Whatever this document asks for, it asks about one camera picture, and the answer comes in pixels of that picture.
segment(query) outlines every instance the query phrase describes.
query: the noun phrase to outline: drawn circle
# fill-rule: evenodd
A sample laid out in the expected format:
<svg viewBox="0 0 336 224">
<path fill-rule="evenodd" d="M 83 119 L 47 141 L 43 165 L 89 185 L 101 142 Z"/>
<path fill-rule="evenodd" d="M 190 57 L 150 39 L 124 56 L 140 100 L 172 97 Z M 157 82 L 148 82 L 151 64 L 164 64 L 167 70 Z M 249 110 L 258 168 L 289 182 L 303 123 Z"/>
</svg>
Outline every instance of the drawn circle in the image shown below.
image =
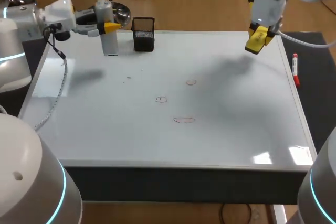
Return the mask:
<svg viewBox="0 0 336 224">
<path fill-rule="evenodd" d="M 156 102 L 159 102 L 159 103 L 164 103 L 164 102 L 167 102 L 167 101 L 168 101 L 167 97 L 158 97 L 156 99 Z"/>
<path fill-rule="evenodd" d="M 187 84 L 188 84 L 189 86 L 195 85 L 196 83 L 197 83 L 196 80 L 189 80 L 189 81 L 187 81 Z"/>
</svg>

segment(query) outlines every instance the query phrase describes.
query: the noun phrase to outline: cable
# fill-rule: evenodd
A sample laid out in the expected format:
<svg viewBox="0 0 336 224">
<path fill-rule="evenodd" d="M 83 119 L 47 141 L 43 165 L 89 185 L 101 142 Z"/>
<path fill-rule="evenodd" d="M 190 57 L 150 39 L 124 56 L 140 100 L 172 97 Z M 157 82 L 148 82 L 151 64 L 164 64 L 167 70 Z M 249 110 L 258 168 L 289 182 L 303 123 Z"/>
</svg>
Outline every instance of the cable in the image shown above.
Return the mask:
<svg viewBox="0 0 336 224">
<path fill-rule="evenodd" d="M 7 111 L 5 110 L 5 108 L 2 107 L 1 105 L 0 105 L 0 113 L 1 114 L 6 114 L 6 115 L 8 114 Z"/>
<path fill-rule="evenodd" d="M 48 38 L 46 37 L 45 35 L 45 32 L 47 29 L 50 29 L 50 33 L 52 34 L 52 43 L 51 44 L 48 40 Z M 63 93 L 63 88 L 64 88 L 64 85 L 65 85 L 65 82 L 67 80 L 67 75 L 68 75 L 68 62 L 67 62 L 67 59 L 66 59 L 66 56 L 65 54 L 58 50 L 56 47 L 55 47 L 55 37 L 54 37 L 54 33 L 55 33 L 55 29 L 53 29 L 52 27 L 46 27 L 43 29 L 43 37 L 44 39 L 51 45 L 52 49 L 63 59 L 63 63 L 64 63 L 64 75 L 63 75 L 63 79 L 62 79 L 62 84 L 61 84 L 61 87 L 59 89 L 59 92 L 58 92 L 58 95 L 53 103 L 53 105 L 51 106 L 51 109 L 49 110 L 49 112 L 47 113 L 47 115 L 42 119 L 42 121 L 38 124 L 35 125 L 35 131 L 38 131 L 41 127 L 43 127 L 43 125 L 45 125 L 45 123 L 49 120 L 49 118 L 51 117 L 52 113 L 54 112 L 55 108 L 56 108 L 56 105 L 58 103 L 58 100 L 59 98 L 62 96 L 62 93 Z"/>
<path fill-rule="evenodd" d="M 248 208 L 249 211 L 249 217 L 248 217 L 248 221 L 247 224 L 249 224 L 251 222 L 252 219 L 252 209 L 251 206 L 249 204 L 245 204 Z M 225 203 L 221 204 L 221 207 L 219 208 L 219 221 L 220 224 L 225 224 L 224 218 L 223 218 L 223 209 L 225 207 Z"/>
<path fill-rule="evenodd" d="M 307 46 L 307 47 L 313 47 L 313 48 L 329 48 L 329 47 L 333 47 L 336 45 L 336 40 L 332 43 L 329 43 L 329 44 L 325 44 L 325 45 L 316 45 L 316 44 L 311 44 L 311 43 L 307 43 L 307 42 L 304 42 L 304 41 L 301 41 L 301 40 L 298 40 L 298 39 L 294 39 L 280 31 L 278 31 L 278 34 L 282 37 L 282 38 L 285 38 L 285 39 L 288 39 L 290 41 L 293 41 L 295 43 L 298 43 L 298 44 L 301 44 L 301 45 L 304 45 L 304 46 Z"/>
<path fill-rule="evenodd" d="M 219 221 L 220 224 L 225 224 L 224 218 L 223 218 L 223 209 L 225 207 L 225 203 L 221 204 L 221 207 L 219 208 Z"/>
<path fill-rule="evenodd" d="M 58 95 L 57 95 L 53 105 L 51 106 L 51 109 L 49 110 L 48 114 L 43 118 L 43 120 L 40 123 L 35 125 L 35 127 L 34 127 L 35 131 L 38 131 L 40 128 L 42 128 L 43 125 L 45 125 L 45 123 L 49 120 L 49 118 L 51 117 L 52 113 L 54 112 L 54 110 L 56 108 L 56 105 L 58 103 L 59 98 L 62 96 L 63 88 L 64 88 L 65 82 L 67 80 L 67 75 L 68 75 L 67 59 L 63 59 L 63 62 L 64 62 L 64 75 L 63 75 L 62 84 L 61 84 L 61 87 L 59 89 Z"/>
<path fill-rule="evenodd" d="M 336 15 L 336 12 L 334 12 L 328 5 L 326 5 L 326 3 L 323 1 L 323 0 L 321 0 L 321 3 L 330 11 L 330 12 L 332 12 L 332 13 L 334 13 L 335 15 Z"/>
</svg>

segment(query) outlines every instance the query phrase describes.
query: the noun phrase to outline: black cable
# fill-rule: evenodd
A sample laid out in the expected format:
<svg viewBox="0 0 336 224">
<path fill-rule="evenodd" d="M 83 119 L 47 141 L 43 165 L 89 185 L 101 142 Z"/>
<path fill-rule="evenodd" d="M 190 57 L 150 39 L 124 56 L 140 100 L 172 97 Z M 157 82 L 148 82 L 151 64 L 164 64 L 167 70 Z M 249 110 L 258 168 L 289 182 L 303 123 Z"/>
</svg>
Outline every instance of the black cable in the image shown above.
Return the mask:
<svg viewBox="0 0 336 224">
<path fill-rule="evenodd" d="M 221 207 L 219 208 L 219 221 L 220 224 L 225 224 L 224 218 L 223 218 L 223 209 L 225 207 L 225 203 L 221 204 Z"/>
<path fill-rule="evenodd" d="M 248 217 L 247 224 L 250 224 L 251 219 L 252 219 L 252 209 L 251 209 L 250 204 L 246 204 L 246 206 L 247 206 L 247 208 L 248 208 L 248 211 L 250 212 L 250 216 Z"/>
<path fill-rule="evenodd" d="M 325 4 L 325 2 L 323 0 L 321 0 L 321 3 L 330 11 L 332 12 L 333 14 L 336 15 L 336 12 L 334 12 L 328 5 Z"/>
<path fill-rule="evenodd" d="M 249 217 L 248 217 L 248 221 L 247 224 L 249 224 L 251 222 L 252 219 L 252 209 L 251 206 L 249 204 L 245 204 L 248 208 L 249 211 Z M 219 208 L 219 221 L 220 224 L 225 224 L 224 218 L 223 218 L 223 209 L 225 207 L 225 203 L 221 204 L 221 207 Z"/>
<path fill-rule="evenodd" d="M 47 30 L 49 30 L 50 34 L 52 34 L 52 43 L 50 43 L 48 37 L 46 36 L 46 31 Z M 65 54 L 55 47 L 55 36 L 54 36 L 55 32 L 56 32 L 56 27 L 47 26 L 43 29 L 42 35 L 44 37 L 44 40 L 52 47 L 52 49 L 55 51 L 55 53 L 57 53 L 62 59 L 65 59 L 66 58 Z"/>
</svg>

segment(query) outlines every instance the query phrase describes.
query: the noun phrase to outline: whiteboard surface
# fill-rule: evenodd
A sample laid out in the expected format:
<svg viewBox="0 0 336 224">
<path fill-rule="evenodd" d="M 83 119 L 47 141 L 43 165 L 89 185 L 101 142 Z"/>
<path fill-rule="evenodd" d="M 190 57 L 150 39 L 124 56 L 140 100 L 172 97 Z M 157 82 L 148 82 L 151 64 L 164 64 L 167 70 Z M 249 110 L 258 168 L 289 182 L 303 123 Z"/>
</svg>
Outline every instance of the whiteboard surface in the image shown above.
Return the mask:
<svg viewBox="0 0 336 224">
<path fill-rule="evenodd" d="M 156 31 L 154 52 L 119 55 L 100 38 L 57 42 L 69 63 L 66 88 L 41 138 L 65 166 L 308 170 L 315 155 L 281 38 L 259 55 L 246 32 Z M 64 67 L 48 50 L 20 117 L 50 109 Z"/>
</svg>

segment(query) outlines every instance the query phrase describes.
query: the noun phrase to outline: metal bowl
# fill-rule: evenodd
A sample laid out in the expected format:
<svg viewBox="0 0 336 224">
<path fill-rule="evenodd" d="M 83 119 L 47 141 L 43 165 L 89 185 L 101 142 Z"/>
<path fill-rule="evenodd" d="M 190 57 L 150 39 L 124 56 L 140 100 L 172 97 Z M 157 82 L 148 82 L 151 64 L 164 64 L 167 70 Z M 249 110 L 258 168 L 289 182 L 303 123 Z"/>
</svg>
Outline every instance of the metal bowl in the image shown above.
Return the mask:
<svg viewBox="0 0 336 224">
<path fill-rule="evenodd" d="M 127 6 L 113 2 L 114 19 L 121 27 L 126 26 L 131 21 L 131 11 Z"/>
</svg>

